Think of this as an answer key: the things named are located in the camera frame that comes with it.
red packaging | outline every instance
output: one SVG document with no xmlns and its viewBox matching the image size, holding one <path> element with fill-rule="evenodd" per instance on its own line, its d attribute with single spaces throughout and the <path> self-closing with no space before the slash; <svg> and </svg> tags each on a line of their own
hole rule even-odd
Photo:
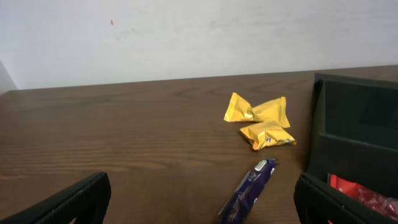
<svg viewBox="0 0 398 224">
<path fill-rule="evenodd" d="M 341 179 L 334 174 L 330 176 L 330 186 L 365 206 L 398 221 L 398 199 L 387 198 L 360 184 Z"/>
</svg>

black plastic bin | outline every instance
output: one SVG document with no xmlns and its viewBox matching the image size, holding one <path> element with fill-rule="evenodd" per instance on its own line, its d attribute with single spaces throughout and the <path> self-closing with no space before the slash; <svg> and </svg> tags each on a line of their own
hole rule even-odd
<svg viewBox="0 0 398 224">
<path fill-rule="evenodd" d="M 398 198 L 398 83 L 316 74 L 313 102 L 308 166 L 295 191 L 300 221 L 398 223 L 327 185 L 336 174 Z"/>
</svg>

